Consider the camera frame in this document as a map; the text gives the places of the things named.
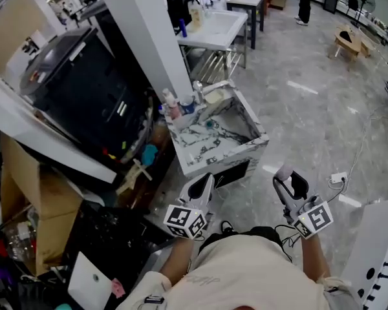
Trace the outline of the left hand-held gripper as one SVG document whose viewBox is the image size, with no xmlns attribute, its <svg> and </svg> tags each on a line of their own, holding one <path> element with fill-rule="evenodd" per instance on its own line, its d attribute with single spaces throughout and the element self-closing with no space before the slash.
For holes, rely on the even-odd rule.
<svg viewBox="0 0 388 310">
<path fill-rule="evenodd" d="M 189 200 L 176 198 L 168 205 L 163 224 L 173 236 L 193 240 L 207 229 L 214 186 L 213 174 L 205 173 L 189 186 Z"/>
</svg>

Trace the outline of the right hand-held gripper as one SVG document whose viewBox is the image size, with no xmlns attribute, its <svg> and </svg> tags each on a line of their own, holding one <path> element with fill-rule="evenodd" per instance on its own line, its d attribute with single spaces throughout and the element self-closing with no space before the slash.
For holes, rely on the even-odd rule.
<svg viewBox="0 0 388 310">
<path fill-rule="evenodd" d="M 308 198 L 308 182 L 296 171 L 286 179 L 275 175 L 273 186 L 285 206 L 287 222 L 303 239 L 313 237 L 334 222 L 328 202 L 318 194 Z"/>
</svg>

